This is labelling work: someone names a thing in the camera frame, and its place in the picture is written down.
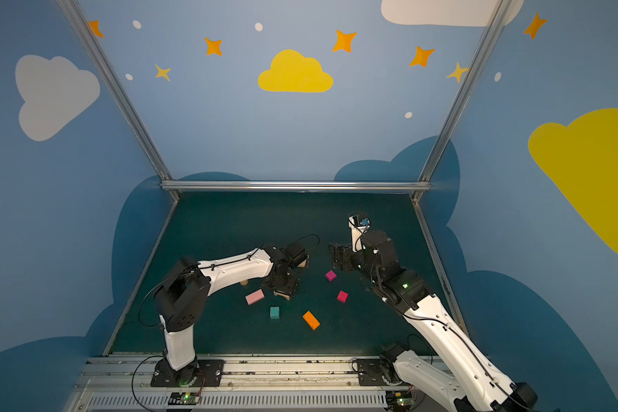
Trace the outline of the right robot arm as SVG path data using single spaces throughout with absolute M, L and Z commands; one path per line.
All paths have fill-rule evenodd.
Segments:
M 501 372 L 472 343 L 424 279 L 400 264 L 385 232 L 353 232 L 351 245 L 329 246 L 333 268 L 367 277 L 374 293 L 419 332 L 448 368 L 443 372 L 415 351 L 396 345 L 382 357 L 398 379 L 449 411 L 534 409 L 537 393 Z

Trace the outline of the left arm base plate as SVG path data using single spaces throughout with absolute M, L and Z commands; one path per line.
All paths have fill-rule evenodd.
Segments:
M 193 360 L 180 370 L 174 370 L 163 358 L 156 363 L 150 381 L 152 387 L 217 387 L 221 383 L 223 360 Z

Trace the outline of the natural wood block diagonal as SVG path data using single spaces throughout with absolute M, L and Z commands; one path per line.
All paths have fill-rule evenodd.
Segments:
M 290 295 L 286 295 L 277 291 L 273 291 L 274 296 L 279 296 L 279 297 L 283 297 L 284 299 L 290 301 Z

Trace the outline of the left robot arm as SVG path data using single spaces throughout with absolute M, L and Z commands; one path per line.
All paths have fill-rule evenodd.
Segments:
M 263 245 L 224 259 L 184 257 L 177 262 L 168 278 L 152 290 L 165 350 L 156 363 L 151 386 L 218 386 L 219 379 L 209 378 L 202 369 L 194 345 L 194 325 L 208 298 L 237 283 L 260 279 L 264 289 L 288 300 L 299 282 L 294 269 L 304 267 L 307 259 L 307 250 L 295 242 L 287 247 Z

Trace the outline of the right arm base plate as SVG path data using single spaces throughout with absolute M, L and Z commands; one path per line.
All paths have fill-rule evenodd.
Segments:
M 386 360 L 358 358 L 354 365 L 360 386 L 389 386 L 391 375 Z

